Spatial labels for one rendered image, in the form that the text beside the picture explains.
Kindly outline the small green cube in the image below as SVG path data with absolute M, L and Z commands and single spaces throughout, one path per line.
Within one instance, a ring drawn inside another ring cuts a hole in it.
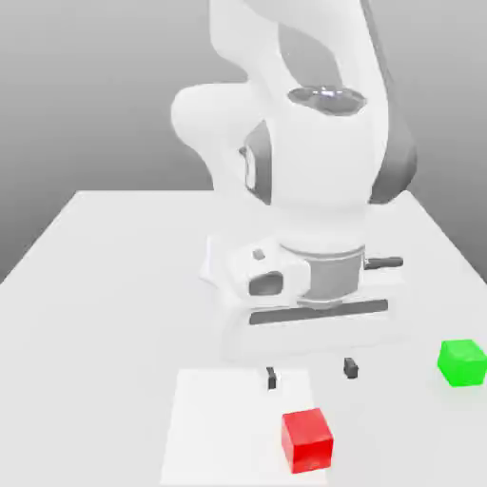
M 478 386 L 487 375 L 487 355 L 473 340 L 443 341 L 437 366 L 452 387 Z

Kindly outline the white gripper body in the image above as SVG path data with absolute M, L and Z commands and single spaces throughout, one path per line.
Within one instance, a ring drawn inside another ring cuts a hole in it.
M 238 363 L 275 363 L 317 352 L 383 345 L 402 337 L 400 300 L 351 301 L 334 308 L 250 308 L 221 302 L 222 356 Z

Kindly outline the small red cube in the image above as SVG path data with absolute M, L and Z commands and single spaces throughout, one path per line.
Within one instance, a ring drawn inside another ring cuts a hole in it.
M 334 436 L 320 408 L 283 414 L 281 442 L 292 474 L 331 466 Z

